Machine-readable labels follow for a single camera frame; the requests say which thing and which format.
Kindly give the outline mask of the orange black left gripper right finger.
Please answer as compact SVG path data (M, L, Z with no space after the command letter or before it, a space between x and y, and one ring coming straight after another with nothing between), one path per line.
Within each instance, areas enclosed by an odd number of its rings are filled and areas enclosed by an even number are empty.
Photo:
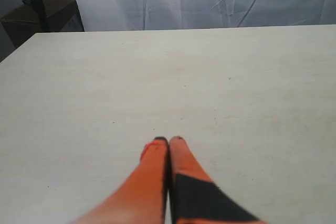
M180 136L169 142L173 223L265 223L221 191Z

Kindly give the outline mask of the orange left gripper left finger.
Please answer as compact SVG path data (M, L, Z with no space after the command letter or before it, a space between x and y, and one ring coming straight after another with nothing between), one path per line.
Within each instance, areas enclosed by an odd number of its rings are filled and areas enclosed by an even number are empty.
M159 136L144 147L124 183L74 223L164 223L168 169L169 145Z

